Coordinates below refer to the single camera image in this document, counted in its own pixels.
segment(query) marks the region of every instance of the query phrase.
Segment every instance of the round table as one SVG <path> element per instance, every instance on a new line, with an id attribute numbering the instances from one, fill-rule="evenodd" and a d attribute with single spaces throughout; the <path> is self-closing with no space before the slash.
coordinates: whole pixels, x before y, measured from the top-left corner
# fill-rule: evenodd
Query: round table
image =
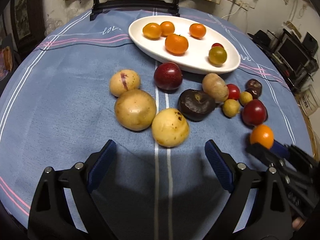
<path id="1" fill-rule="evenodd" d="M 275 139 L 295 144 L 311 154 L 305 123 L 285 81 L 260 49 L 229 22 L 193 9 L 181 17 L 213 28 L 241 54 L 241 64 L 221 75 L 244 90 L 256 78 Z M 205 121 L 189 122 L 189 138 L 180 146 L 158 147 L 151 130 L 132 132 L 115 119 L 115 97 L 109 79 L 121 69 L 141 76 L 141 89 L 158 109 L 176 107 L 180 93 L 201 89 L 203 76 L 184 72 L 181 87 L 166 94 L 154 86 L 159 65 L 128 36 L 136 19 L 164 15 L 153 11 L 110 11 L 89 21 L 90 11 L 58 28 L 23 61 L 0 98 L 0 200 L 18 221 L 28 226 L 28 214 L 45 167 L 69 169 L 99 151 L 112 139 L 117 154 L 98 190 L 92 193 L 101 214 L 119 239 L 202 239 L 222 211 L 229 193 L 222 189 L 204 155 L 213 139 L 236 162 L 265 170 L 245 153 L 250 129 L 238 114 L 223 116 L 220 108 Z M 66 196 L 77 228 L 85 230 L 71 192 Z M 245 226 L 254 192 L 236 228 Z"/>

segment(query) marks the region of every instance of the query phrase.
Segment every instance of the green tomato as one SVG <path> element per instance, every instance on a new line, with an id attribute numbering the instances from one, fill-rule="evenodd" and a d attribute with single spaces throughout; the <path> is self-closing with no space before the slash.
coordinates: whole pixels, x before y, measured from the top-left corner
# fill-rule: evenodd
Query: green tomato
<path id="1" fill-rule="evenodd" d="M 209 51 L 209 60 L 214 65 L 222 65 L 227 60 L 227 53 L 224 48 L 216 46 Z"/>

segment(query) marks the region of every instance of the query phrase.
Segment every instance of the tangerine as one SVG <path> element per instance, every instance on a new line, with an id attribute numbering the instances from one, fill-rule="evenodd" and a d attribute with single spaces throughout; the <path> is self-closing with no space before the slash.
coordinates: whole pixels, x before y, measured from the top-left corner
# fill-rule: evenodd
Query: tangerine
<path id="1" fill-rule="evenodd" d="M 204 25 L 200 23 L 193 23 L 190 25 L 189 32 L 190 35 L 194 38 L 202 38 L 203 36 L 205 36 L 207 30 Z"/>
<path id="2" fill-rule="evenodd" d="M 177 34 L 169 34 L 164 45 L 169 52 L 177 55 L 185 53 L 189 47 L 187 38 Z"/>
<path id="3" fill-rule="evenodd" d="M 160 25 L 156 23 L 148 23 L 143 27 L 142 32 L 147 38 L 153 40 L 159 39 L 162 34 Z"/>
<path id="4" fill-rule="evenodd" d="M 173 34 L 174 33 L 174 25 L 172 22 L 163 22 L 160 24 L 161 30 L 162 30 L 162 36 L 168 36 L 169 34 Z"/>
<path id="5" fill-rule="evenodd" d="M 270 127 L 265 124 L 256 126 L 250 134 L 250 143 L 260 143 L 265 148 L 271 149 L 273 146 L 274 135 Z"/>

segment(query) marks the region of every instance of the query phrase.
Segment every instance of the white oval plate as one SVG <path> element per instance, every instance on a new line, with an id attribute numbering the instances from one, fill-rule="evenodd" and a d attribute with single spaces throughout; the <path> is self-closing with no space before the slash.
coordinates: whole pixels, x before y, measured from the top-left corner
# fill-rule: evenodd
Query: white oval plate
<path id="1" fill-rule="evenodd" d="M 145 25 L 148 23 L 157 23 L 160 25 L 164 21 L 172 22 L 175 26 L 174 33 L 188 39 L 188 50 L 182 56 L 172 55 L 165 49 L 165 37 L 160 37 L 159 40 L 149 40 L 143 35 L 142 29 Z M 234 71 L 241 61 L 235 46 L 220 33 L 207 26 L 207 32 L 203 38 L 195 39 L 191 37 L 189 27 L 193 23 L 197 22 L 176 16 L 148 16 L 140 18 L 130 24 L 129 36 L 137 47 L 148 56 L 162 63 L 174 62 L 185 71 L 197 74 L 222 74 Z M 221 67 L 215 67 L 208 60 L 209 50 L 214 43 L 222 44 L 228 55 L 227 61 Z"/>

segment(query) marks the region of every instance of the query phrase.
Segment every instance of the bolt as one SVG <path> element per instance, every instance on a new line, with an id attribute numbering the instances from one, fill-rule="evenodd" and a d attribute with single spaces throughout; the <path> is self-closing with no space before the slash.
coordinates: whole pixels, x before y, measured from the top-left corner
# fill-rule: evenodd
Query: bolt
<path id="1" fill-rule="evenodd" d="M 272 174 L 275 174 L 277 172 L 276 168 L 274 167 L 270 167 L 269 168 L 269 171 L 272 173 Z"/>
<path id="2" fill-rule="evenodd" d="M 285 178 L 285 182 L 286 182 L 287 184 L 289 184 L 289 183 L 290 183 L 290 178 L 289 178 L 288 176 L 285 176 L 284 178 Z"/>
<path id="3" fill-rule="evenodd" d="M 82 167 L 83 167 L 83 163 L 76 163 L 76 164 L 75 164 L 75 168 L 76 168 L 77 170 L 81 169 Z"/>
<path id="4" fill-rule="evenodd" d="M 45 169 L 44 169 L 44 172 L 45 173 L 50 173 L 52 171 L 52 167 L 46 167 Z"/>
<path id="5" fill-rule="evenodd" d="M 244 163 L 238 163 L 237 167 L 241 170 L 244 170 L 247 166 Z"/>

